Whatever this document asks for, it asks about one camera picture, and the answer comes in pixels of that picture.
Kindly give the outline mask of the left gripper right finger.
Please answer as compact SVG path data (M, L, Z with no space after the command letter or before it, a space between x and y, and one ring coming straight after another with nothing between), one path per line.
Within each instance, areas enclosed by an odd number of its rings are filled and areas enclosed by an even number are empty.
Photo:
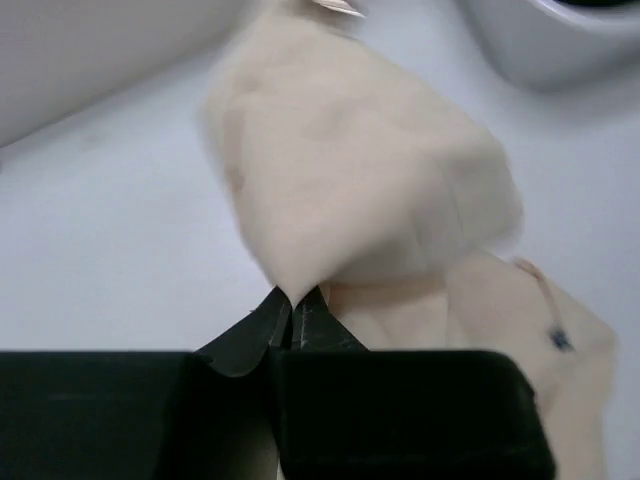
M272 349L288 479L552 479L535 394L507 356L370 350L313 290Z

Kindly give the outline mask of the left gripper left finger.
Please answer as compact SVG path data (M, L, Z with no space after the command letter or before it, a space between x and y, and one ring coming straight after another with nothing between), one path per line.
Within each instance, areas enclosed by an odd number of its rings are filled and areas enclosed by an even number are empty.
M275 479L260 369L291 307L271 291L190 351L5 351L5 479Z

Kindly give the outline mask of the beige trousers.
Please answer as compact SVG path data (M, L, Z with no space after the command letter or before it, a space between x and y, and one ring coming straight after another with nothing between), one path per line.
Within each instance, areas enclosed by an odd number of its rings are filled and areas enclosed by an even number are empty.
M320 287L375 350L487 349L531 382L561 479L607 477L612 329L487 250L522 203L502 145L319 1L264 1L207 95L243 241L294 305Z

